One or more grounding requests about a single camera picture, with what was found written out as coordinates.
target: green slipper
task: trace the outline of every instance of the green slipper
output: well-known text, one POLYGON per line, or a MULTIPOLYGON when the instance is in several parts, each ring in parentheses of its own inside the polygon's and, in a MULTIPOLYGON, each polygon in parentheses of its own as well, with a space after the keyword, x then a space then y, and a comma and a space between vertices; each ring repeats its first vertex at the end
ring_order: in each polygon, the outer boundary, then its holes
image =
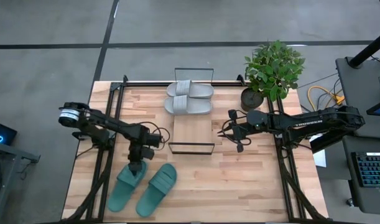
POLYGON ((132 172, 129 170, 129 166, 126 165, 116 177, 117 181, 114 190, 108 199, 108 209, 111 212, 121 211, 130 200, 134 189, 139 185, 147 172, 147 163, 141 161, 141 165, 141 171, 137 172, 135 176, 133 176, 132 172))
POLYGON ((149 182, 149 186, 136 206, 141 217, 150 216, 175 185, 177 173, 174 166, 164 164, 149 182))

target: plant pot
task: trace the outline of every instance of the plant pot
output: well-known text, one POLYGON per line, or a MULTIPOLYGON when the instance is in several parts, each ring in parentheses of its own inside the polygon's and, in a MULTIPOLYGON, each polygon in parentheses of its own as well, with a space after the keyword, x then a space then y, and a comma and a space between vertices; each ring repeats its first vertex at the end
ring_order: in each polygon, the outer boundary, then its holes
POLYGON ((263 101, 262 94, 253 91, 251 88, 246 88, 241 93, 241 107, 247 112, 262 105, 263 101))

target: potted plant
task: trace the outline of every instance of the potted plant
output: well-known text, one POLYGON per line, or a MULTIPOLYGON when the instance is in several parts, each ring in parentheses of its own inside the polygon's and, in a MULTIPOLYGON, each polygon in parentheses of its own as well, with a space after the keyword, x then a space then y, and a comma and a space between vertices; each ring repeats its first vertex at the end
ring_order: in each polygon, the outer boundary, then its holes
POLYGON ((277 40, 268 46, 260 45, 253 51, 252 58, 245 57, 245 78, 249 77, 250 84, 241 94, 242 109, 257 108, 266 96, 273 102, 277 97, 284 99, 289 88, 296 89, 305 61, 300 56, 299 52, 277 40))

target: yellow cable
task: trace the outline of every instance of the yellow cable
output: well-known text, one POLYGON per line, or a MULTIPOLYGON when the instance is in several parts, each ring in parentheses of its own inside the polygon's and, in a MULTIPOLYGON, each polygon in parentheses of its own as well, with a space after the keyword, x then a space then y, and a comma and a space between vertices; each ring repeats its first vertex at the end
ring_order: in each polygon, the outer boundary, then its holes
POLYGON ((333 95, 333 97, 331 97, 331 99, 328 101, 327 105, 325 105, 325 108, 328 107, 328 105, 329 105, 329 103, 331 103, 332 99, 335 99, 337 104, 339 104, 343 101, 343 100, 341 100, 341 101, 337 100, 337 98, 333 95))
POLYGON ((334 94, 330 93, 330 92, 329 92, 326 88, 324 88, 324 87, 321 87, 321 86, 311 86, 311 87, 308 89, 308 91, 307 91, 307 99, 308 99, 308 102, 310 102, 310 104, 311 104, 313 110, 315 111, 315 110, 316 110, 316 109, 315 109, 315 106, 314 106, 314 104, 313 104, 313 102, 312 102, 312 100, 311 100, 311 98, 310 98, 310 91, 311 91, 312 89, 314 89, 314 88, 319 88, 319 89, 325 91, 326 93, 331 94, 331 97, 335 97, 335 96, 334 96, 334 94))

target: green leaves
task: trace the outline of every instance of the green leaves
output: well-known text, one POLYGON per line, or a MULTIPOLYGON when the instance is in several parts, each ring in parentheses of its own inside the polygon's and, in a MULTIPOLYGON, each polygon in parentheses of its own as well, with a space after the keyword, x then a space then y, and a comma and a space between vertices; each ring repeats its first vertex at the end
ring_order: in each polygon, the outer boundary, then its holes
POLYGON ((294 53, 293 53, 293 56, 294 57, 300 57, 300 56, 302 56, 299 52, 297 52, 296 50, 294 51, 294 53))
POLYGON ((287 97, 288 93, 286 91, 280 91, 279 98, 285 99, 287 97))
POLYGON ((289 86, 293 89, 296 89, 298 87, 297 83, 290 83, 289 86))
POLYGON ((278 86, 277 85, 274 85, 272 88, 271 88, 271 91, 270 91, 270 99, 271 101, 275 101, 277 99, 277 91, 278 91, 278 86))
POLYGON ((269 74, 269 75, 272 75, 273 73, 273 70, 272 70, 272 67, 270 65, 266 65, 264 67, 264 69, 266 70, 266 73, 269 74))
POLYGON ((262 72, 259 72, 257 73, 257 76, 262 78, 262 80, 266 83, 267 82, 267 75, 262 73, 262 72))
POLYGON ((278 73, 278 70, 279 70, 279 60, 278 59, 275 59, 272 63, 271 63, 271 67, 272 67, 272 70, 274 73, 278 73))
POLYGON ((256 74, 256 70, 254 68, 251 68, 248 70, 248 74, 254 75, 254 74, 256 74))
POLYGON ((249 87, 272 101, 287 97, 289 88, 298 87, 295 82, 304 69, 305 59, 300 57, 299 52, 279 40, 258 46, 252 57, 245 56, 249 87))
POLYGON ((301 58, 301 59, 299 59, 299 65, 303 65, 303 64, 304 64, 304 61, 306 61, 306 58, 301 58))
POLYGON ((276 47, 277 50, 279 50, 281 48, 281 42, 279 42, 279 40, 275 41, 274 46, 276 47))

